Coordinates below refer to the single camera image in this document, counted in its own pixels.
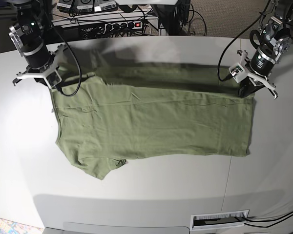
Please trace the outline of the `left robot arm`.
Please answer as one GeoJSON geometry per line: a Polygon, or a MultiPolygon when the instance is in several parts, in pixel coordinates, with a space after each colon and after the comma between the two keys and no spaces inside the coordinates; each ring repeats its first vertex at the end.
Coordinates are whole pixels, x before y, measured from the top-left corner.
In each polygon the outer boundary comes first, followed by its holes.
{"type": "Polygon", "coordinates": [[[269,83],[273,67],[280,62],[288,51],[293,37],[293,0],[277,0],[273,16],[260,30],[250,32],[250,42],[255,48],[252,58],[247,51],[238,50],[241,62],[233,65],[229,71],[240,84],[238,96],[245,98],[262,88],[267,88],[274,98],[278,97],[276,86],[269,83]]]}

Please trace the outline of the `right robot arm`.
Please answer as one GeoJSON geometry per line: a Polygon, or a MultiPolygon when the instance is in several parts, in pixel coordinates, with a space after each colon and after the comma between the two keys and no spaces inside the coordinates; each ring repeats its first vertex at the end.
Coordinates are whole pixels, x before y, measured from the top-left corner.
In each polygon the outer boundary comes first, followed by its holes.
{"type": "Polygon", "coordinates": [[[59,74],[59,60],[67,46],[61,44],[56,51],[49,51],[43,39],[45,25],[43,2],[40,0],[9,0],[16,8],[17,21],[9,27],[9,37],[28,66],[16,74],[13,84],[33,78],[49,89],[55,89],[62,82],[59,74]]]}

